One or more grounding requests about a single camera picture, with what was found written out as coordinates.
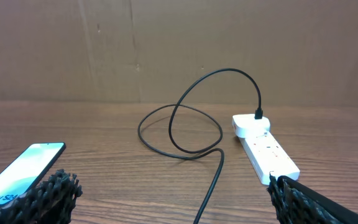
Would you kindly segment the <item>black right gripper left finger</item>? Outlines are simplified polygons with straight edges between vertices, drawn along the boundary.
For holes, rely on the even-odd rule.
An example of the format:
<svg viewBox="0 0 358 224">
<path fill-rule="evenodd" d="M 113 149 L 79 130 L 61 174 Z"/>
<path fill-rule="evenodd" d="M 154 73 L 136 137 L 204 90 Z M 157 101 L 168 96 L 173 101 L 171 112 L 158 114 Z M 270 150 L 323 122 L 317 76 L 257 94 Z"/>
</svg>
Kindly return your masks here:
<svg viewBox="0 0 358 224">
<path fill-rule="evenodd" d="M 0 224 L 69 224 L 82 193 L 76 174 L 57 170 L 48 180 L 0 207 Z"/>
</svg>

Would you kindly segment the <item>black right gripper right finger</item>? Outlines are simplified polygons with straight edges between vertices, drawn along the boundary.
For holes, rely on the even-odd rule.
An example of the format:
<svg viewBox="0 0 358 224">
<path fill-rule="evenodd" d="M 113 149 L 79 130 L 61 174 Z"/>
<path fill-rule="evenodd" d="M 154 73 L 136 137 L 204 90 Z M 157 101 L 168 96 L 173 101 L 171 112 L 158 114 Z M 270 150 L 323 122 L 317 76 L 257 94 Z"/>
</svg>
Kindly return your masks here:
<svg viewBox="0 0 358 224">
<path fill-rule="evenodd" d="M 358 224 L 358 214 L 285 176 L 269 176 L 267 192 L 280 224 Z"/>
</svg>

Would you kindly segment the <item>black Samsung Galaxy smartphone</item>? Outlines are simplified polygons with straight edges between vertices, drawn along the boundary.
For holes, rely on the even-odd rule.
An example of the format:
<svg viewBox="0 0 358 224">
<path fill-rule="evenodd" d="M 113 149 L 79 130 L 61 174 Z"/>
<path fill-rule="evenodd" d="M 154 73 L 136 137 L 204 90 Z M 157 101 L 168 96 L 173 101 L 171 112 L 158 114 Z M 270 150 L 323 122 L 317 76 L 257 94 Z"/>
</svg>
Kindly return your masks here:
<svg viewBox="0 0 358 224">
<path fill-rule="evenodd" d="M 31 144 L 0 173 L 0 207 L 37 185 L 65 150 L 64 142 Z"/>
</svg>

